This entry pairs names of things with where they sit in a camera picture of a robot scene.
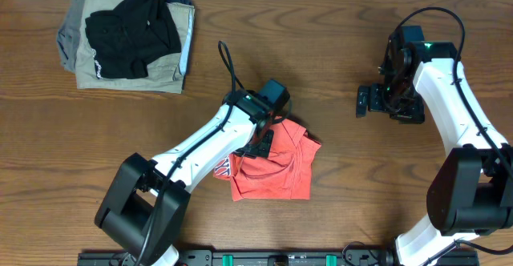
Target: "stack of clothes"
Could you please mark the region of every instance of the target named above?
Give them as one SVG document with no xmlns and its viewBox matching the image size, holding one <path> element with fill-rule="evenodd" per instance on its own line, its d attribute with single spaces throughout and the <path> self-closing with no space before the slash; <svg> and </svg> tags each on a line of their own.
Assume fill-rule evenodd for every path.
<svg viewBox="0 0 513 266">
<path fill-rule="evenodd" d="M 194 11 L 189 0 L 72 0 L 61 64 L 79 89 L 181 93 Z"/>
</svg>

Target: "wooden surface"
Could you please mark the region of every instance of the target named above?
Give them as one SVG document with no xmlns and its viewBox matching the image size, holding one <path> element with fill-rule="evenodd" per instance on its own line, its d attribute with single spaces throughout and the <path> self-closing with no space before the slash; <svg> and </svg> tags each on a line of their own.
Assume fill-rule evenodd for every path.
<svg viewBox="0 0 513 266">
<path fill-rule="evenodd" d="M 455 10 L 467 26 L 466 74 L 495 127 L 513 140 L 511 0 L 194 0 L 190 72 L 182 95 L 77 90 L 55 34 L 70 0 L 0 0 L 0 264 L 73 265 L 87 249 L 119 249 L 93 218 L 119 164 L 150 158 L 216 113 L 229 90 L 224 40 L 246 88 L 275 78 L 293 114 L 321 142 L 310 201 L 232 202 L 209 176 L 194 191 L 178 245 L 218 249 L 341 249 L 385 244 L 426 212 L 444 160 L 429 113 L 423 125 L 387 115 L 355 119 L 360 84 L 379 79 L 386 38 L 423 6 Z M 428 39 L 458 40 L 443 14 L 414 18 Z M 513 231 L 479 243 L 505 248 Z M 483 265 L 513 256 L 479 253 Z"/>
</svg>

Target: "wooden table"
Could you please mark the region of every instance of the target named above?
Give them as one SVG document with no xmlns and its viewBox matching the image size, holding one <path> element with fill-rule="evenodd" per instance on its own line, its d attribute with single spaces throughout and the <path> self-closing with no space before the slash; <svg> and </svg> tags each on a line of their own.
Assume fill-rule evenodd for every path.
<svg viewBox="0 0 513 266">
<path fill-rule="evenodd" d="M 483 110 L 513 140 L 511 0 L 194 0 L 192 60 L 182 95 L 77 90 L 59 65 L 55 34 L 70 0 L 0 0 L 0 264 L 73 265 L 86 249 L 119 249 L 93 218 L 119 164 L 150 158 L 216 113 L 230 80 L 217 41 L 246 88 L 284 83 L 293 113 L 322 148 L 312 197 L 232 202 L 209 176 L 194 191 L 178 245 L 217 249 L 341 249 L 387 244 L 426 212 L 444 161 L 429 113 L 423 125 L 387 115 L 355 119 L 360 84 L 380 79 L 386 38 L 423 6 L 445 6 L 467 26 L 466 74 Z M 443 14 L 413 19 L 431 40 L 458 41 Z M 513 231 L 478 240 L 505 248 Z M 483 265 L 513 256 L 479 253 Z"/>
</svg>

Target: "folded red garment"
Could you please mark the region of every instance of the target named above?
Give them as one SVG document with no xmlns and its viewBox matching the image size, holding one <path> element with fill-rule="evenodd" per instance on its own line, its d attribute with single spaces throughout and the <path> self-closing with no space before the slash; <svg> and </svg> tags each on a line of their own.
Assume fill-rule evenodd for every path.
<svg viewBox="0 0 513 266">
<path fill-rule="evenodd" d="M 214 168 L 229 180 L 234 201 L 241 199 L 310 199 L 312 162 L 321 145 L 306 129 L 286 119 L 274 131 L 269 157 L 251 159 L 230 154 Z"/>
</svg>

